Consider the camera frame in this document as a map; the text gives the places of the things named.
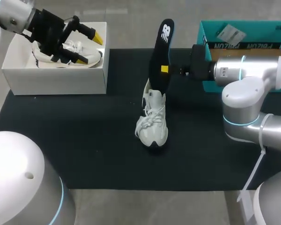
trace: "white cable tie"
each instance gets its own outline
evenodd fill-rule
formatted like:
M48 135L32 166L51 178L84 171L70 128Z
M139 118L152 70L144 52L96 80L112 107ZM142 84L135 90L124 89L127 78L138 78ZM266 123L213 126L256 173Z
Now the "white cable tie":
M259 167L259 164L260 164L260 162L261 162L263 156L266 154L266 149L265 149L265 147L263 146L263 142L262 142L262 130L263 130L263 127L264 127L264 125L265 125L265 123L266 123L266 120L267 120L270 116L272 116L272 115L273 115L273 114L270 114L270 113L267 114L267 115L265 115L265 117L263 118L263 120L262 120L262 122L261 122L261 124L260 124L259 133L258 133L258 139L259 139L259 144L260 144L260 148L261 148L261 153L260 153L260 156L259 156L259 158L258 158L258 160L257 160L257 163L255 164L255 166L254 166L254 168L253 168L252 173L250 174L250 176L249 176L249 178L248 178L246 184L244 185L243 190L240 191L240 194L239 194L239 196L238 196L238 198L237 198L237 202L240 201L240 199L242 198L242 195L243 195L244 191L247 190L248 186L250 185L250 183L251 183L251 181L252 181L252 179L253 179L253 177L254 177L254 175L255 175L255 173L256 173L258 167Z

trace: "teal box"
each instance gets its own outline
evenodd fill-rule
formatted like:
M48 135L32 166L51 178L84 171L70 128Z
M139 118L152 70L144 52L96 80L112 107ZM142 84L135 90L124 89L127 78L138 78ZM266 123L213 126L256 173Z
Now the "teal box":
M228 24L246 33L236 46L217 37ZM197 44L205 45L206 60L211 60L210 49L281 49L281 21L201 21ZM214 81L204 81L203 86L206 92L222 91Z

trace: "insole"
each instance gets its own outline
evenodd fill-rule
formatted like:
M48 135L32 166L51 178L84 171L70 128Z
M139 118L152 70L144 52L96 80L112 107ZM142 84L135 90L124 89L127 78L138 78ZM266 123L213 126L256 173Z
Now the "insole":
M170 82L169 50L174 33L174 21L165 19L158 30L154 51L149 63L149 79L151 87L162 94L168 88Z

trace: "teal cardboard box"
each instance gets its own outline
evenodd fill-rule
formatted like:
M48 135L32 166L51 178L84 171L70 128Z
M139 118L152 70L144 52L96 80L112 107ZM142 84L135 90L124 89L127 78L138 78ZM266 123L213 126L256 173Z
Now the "teal cardboard box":
M235 46L218 38L228 24L246 34ZM201 21L197 44L205 45L206 60L216 60L214 52L218 55L227 50L233 55L256 55L256 51L258 55L281 55L281 21ZM222 91L214 81L204 81L203 86L206 92Z

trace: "black mat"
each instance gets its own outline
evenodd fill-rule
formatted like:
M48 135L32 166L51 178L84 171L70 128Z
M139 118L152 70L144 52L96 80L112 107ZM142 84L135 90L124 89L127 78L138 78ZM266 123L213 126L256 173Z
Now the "black mat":
M189 52L172 50L171 62L188 63ZM107 95L35 97L9 92L0 131L35 141L69 188L242 189L260 149L224 134L220 95L205 93L200 82L173 77L164 154L149 154L134 136L151 53L111 50ZM263 110L281 115L281 94L269 95ZM281 153L269 150L250 188L280 170Z

